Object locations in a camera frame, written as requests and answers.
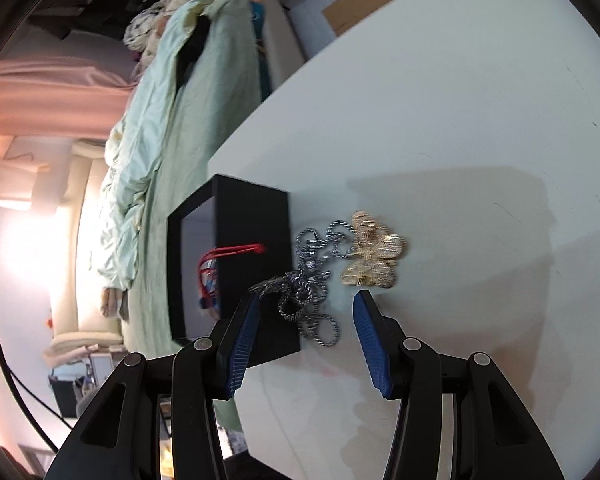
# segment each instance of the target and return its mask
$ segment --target twisted chain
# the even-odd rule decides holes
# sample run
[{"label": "twisted chain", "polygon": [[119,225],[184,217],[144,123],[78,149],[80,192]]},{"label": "twisted chain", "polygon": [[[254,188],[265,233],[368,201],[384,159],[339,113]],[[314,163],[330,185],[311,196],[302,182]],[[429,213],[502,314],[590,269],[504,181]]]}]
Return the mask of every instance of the twisted chain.
[{"label": "twisted chain", "polygon": [[[296,237],[296,270],[257,283],[250,290],[258,292],[260,297],[279,293],[278,310],[283,319],[296,322],[305,338],[314,340],[320,346],[333,346],[340,339],[340,327],[334,317],[320,311],[329,292],[327,280],[331,275],[331,271],[323,270],[323,267],[329,260],[349,258],[353,252],[354,238],[353,226],[342,220],[331,222],[324,238],[320,238],[316,229],[305,229]],[[349,249],[344,253],[340,250],[343,243],[349,244]],[[318,334],[320,324],[325,320],[331,325],[329,340],[324,340]]]}]

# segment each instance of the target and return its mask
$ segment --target table surface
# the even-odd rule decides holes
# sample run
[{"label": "table surface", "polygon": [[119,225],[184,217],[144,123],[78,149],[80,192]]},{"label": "table surface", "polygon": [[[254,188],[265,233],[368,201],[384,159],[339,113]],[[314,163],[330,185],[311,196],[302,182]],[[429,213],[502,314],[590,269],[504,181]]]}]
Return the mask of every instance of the table surface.
[{"label": "table surface", "polygon": [[[583,478],[600,456],[600,39],[567,0],[395,0],[282,85],[214,173],[290,192],[293,232],[362,209],[407,238],[381,310],[438,352],[489,353]],[[341,342],[250,368],[236,394],[252,454],[296,480],[381,478],[391,446],[397,401],[370,381],[343,265]]]}]

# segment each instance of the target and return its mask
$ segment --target bed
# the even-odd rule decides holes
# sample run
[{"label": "bed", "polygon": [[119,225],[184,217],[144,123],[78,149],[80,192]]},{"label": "bed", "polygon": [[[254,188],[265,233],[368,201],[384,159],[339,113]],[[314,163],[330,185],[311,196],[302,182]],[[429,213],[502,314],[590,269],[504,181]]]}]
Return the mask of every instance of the bed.
[{"label": "bed", "polygon": [[[277,0],[260,1],[266,16],[262,39],[271,89],[275,90],[302,66],[304,59],[281,4]],[[235,25],[237,19],[234,16],[234,21],[227,21],[225,28]],[[171,341],[166,307],[166,218],[206,180],[208,158],[262,101],[253,74],[250,83],[242,84],[242,90],[234,88],[232,49],[242,46],[234,44],[226,30],[217,40],[213,50],[220,50],[220,54],[205,59],[206,50],[203,52],[173,103],[161,149],[162,163],[148,184],[139,223],[137,273],[128,290],[126,321],[105,318],[100,313],[103,281],[92,265],[100,188],[109,169],[105,151],[75,143],[67,192],[56,213],[56,250],[62,279],[51,287],[54,339],[46,352],[49,355],[66,354],[89,344],[110,346],[122,342],[148,358],[178,350]],[[232,91],[218,91],[223,84],[232,86]]]}]

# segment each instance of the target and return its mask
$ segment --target white wall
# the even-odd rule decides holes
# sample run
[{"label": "white wall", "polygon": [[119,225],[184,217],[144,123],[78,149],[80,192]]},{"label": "white wall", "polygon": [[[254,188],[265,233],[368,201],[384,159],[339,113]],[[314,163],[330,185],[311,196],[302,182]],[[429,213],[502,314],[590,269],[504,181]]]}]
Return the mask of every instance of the white wall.
[{"label": "white wall", "polygon": [[[50,225],[50,211],[64,193],[70,160],[70,139],[19,137],[9,156],[33,153],[35,160],[48,162],[51,169],[43,175],[36,203],[23,212],[0,208],[0,340],[13,371],[42,400],[58,409],[48,386],[50,373],[42,359],[52,332],[46,326],[50,303],[46,290],[47,261],[45,229]],[[21,392],[40,425],[59,445],[68,434],[57,419]],[[0,444],[22,463],[18,444],[46,449],[17,407],[0,371]]]}]

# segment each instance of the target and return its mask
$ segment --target gold butterfly pendant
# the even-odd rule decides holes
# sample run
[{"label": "gold butterfly pendant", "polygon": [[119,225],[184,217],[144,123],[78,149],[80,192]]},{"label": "gold butterfly pendant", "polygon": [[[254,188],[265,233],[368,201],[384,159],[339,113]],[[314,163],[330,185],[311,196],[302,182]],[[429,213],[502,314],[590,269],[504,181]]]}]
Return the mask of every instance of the gold butterfly pendant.
[{"label": "gold butterfly pendant", "polygon": [[353,214],[353,229],[356,239],[351,257],[359,258],[342,271],[340,279],[344,285],[382,286],[395,284],[395,259],[404,250],[404,240],[393,235],[389,229],[373,219],[365,211]]}]

